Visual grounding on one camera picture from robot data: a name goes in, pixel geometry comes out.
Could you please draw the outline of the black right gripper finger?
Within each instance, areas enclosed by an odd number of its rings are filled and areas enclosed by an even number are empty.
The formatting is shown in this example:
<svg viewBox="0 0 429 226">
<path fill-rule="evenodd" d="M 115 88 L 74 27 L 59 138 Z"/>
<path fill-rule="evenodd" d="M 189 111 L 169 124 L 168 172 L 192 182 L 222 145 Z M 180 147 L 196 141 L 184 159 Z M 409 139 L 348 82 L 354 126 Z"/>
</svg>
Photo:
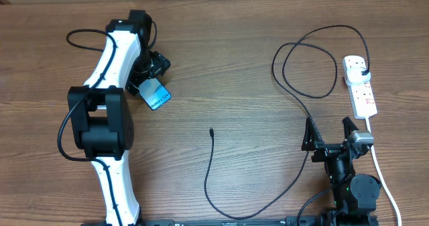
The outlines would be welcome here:
<svg viewBox="0 0 429 226">
<path fill-rule="evenodd" d="M 358 130 L 358 127 L 353 123 L 353 121 L 350 119 L 350 117 L 345 117 L 342 120 L 343 127 L 344 127 L 344 141 L 345 142 L 355 142 L 354 134 L 353 132 Z"/>
<path fill-rule="evenodd" d="M 314 151 L 324 144 L 322 136 L 311 117 L 306 118 L 306 127 L 301 146 L 302 151 Z"/>
</svg>

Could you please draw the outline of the Samsung Galaxy smartphone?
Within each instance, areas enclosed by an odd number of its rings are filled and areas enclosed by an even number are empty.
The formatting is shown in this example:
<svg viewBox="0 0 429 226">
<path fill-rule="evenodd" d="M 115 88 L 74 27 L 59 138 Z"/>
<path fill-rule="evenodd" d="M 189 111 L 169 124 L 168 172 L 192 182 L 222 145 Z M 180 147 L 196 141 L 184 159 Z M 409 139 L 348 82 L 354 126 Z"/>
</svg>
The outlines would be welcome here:
<svg viewBox="0 0 429 226">
<path fill-rule="evenodd" d="M 152 111 L 159 109 L 172 98 L 168 90 L 157 78 L 145 80 L 139 85 L 138 89 L 140 96 Z"/>
</svg>

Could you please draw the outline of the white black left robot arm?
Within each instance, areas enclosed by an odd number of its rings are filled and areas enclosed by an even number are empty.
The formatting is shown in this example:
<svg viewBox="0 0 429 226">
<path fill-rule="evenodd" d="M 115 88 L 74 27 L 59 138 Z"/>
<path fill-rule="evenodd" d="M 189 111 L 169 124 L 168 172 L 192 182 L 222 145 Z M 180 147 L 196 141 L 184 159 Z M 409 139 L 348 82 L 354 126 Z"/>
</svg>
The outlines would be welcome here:
<svg viewBox="0 0 429 226">
<path fill-rule="evenodd" d="M 171 95 L 158 78 L 171 63 L 152 49 L 157 27 L 144 10 L 111 20 L 101 34 L 106 44 L 98 64 L 81 87 L 69 89 L 69 111 L 58 133 L 71 123 L 82 161 L 97 172 L 106 206 L 101 225 L 143 225 L 129 170 L 134 123 L 126 94 L 140 96 L 152 110 L 161 107 Z"/>
</svg>

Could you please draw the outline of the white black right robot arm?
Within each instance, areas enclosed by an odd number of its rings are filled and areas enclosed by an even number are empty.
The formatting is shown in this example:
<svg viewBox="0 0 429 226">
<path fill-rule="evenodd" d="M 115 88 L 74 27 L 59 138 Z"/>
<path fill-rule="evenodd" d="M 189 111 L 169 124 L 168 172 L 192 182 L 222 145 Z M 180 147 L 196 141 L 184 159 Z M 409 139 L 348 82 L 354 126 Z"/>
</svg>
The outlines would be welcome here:
<svg viewBox="0 0 429 226">
<path fill-rule="evenodd" d="M 342 120 L 344 140 L 339 144 L 323 141 L 312 118 L 306 119 L 302 150 L 312 152 L 313 162 L 322 162 L 330 180 L 330 187 L 309 199 L 296 217 L 301 225 L 377 225 L 376 210 L 381 182 L 369 174 L 357 174 L 353 160 L 371 150 L 374 137 L 367 130 L 360 130 L 349 117 Z M 334 207 L 323 210 L 317 216 L 303 217 L 304 209 L 322 195 L 331 192 Z"/>
</svg>

